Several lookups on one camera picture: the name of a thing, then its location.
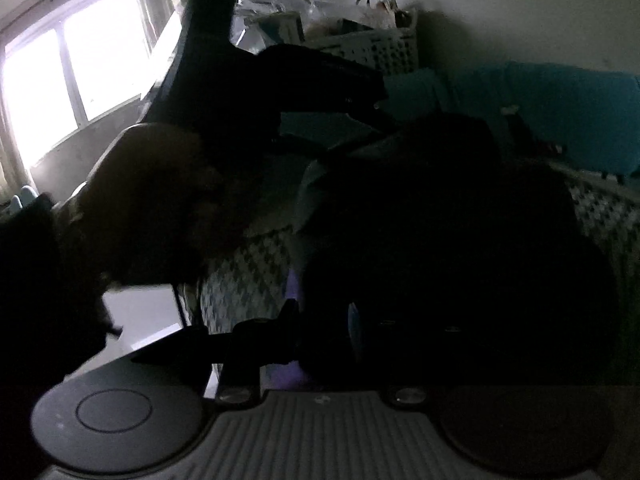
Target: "bright window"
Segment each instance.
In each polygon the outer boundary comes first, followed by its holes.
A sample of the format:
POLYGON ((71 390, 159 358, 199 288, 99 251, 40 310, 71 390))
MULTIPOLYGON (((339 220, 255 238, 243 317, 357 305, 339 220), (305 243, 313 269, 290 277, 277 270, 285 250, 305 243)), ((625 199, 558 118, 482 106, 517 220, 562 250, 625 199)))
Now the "bright window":
POLYGON ((6 53, 2 69, 9 120, 27 166, 135 97, 148 63, 136 0, 92 0, 44 19, 37 30, 6 53))
POLYGON ((65 40, 87 119, 140 91, 147 53, 135 0, 100 0, 76 12, 65 40))

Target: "ribbed gray surface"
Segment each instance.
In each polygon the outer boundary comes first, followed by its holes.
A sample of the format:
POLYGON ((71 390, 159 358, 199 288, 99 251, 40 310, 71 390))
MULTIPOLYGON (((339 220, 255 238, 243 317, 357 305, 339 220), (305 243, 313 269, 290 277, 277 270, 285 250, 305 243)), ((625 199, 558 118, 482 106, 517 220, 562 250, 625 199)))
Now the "ribbed gray surface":
MULTIPOLYGON (((58 480, 51 476, 46 480, 58 480)), ((221 415, 203 442, 145 480, 490 480, 428 418, 386 407, 372 392, 271 392, 266 402, 221 415)), ((584 472, 572 480, 598 480, 584 472)))

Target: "window frame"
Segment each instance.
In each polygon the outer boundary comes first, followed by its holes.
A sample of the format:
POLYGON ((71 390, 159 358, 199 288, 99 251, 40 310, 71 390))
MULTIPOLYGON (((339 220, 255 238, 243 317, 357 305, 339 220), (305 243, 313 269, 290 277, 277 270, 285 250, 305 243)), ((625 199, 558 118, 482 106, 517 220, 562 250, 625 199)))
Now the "window frame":
POLYGON ((99 0, 43 0, 36 4, 36 6, 31 7, 28 12, 11 23, 5 30, 0 31, 0 70, 2 68, 1 61, 4 61, 5 57, 9 57, 12 52, 20 50, 20 48, 35 40, 39 35, 47 32, 48 30, 54 30, 58 37, 60 61, 62 63, 62 70, 65 77, 66 90, 69 96, 69 101, 71 102, 77 127, 67 136, 62 137, 56 144, 54 144, 54 146, 77 133, 79 130, 86 128, 89 124, 109 114, 113 110, 126 106, 136 99, 139 99, 138 96, 133 96, 132 98, 117 104, 110 110, 98 115, 92 120, 88 120, 87 118, 78 83, 74 75, 71 57, 65 41, 64 23, 67 18, 71 17, 76 12, 89 7, 97 1, 99 0))

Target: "black bag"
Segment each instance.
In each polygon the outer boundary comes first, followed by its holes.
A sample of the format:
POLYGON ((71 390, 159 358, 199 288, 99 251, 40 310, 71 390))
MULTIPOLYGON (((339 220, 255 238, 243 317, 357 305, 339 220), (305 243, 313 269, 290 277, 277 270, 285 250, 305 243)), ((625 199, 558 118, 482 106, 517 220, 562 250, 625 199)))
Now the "black bag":
POLYGON ((502 164, 479 120, 433 114, 311 164, 292 257, 300 362, 325 381, 359 355, 427 383, 589 382, 610 358, 614 280, 562 177, 502 164))

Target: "plastic basket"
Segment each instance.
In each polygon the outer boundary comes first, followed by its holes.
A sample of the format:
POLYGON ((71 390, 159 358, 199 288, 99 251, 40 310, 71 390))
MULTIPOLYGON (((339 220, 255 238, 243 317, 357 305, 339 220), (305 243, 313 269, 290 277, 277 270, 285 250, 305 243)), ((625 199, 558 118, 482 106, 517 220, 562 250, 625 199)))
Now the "plastic basket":
POLYGON ((412 10, 409 27, 350 32, 305 41, 303 44, 370 66, 384 75, 406 74, 418 69, 417 19, 417 12, 412 10))

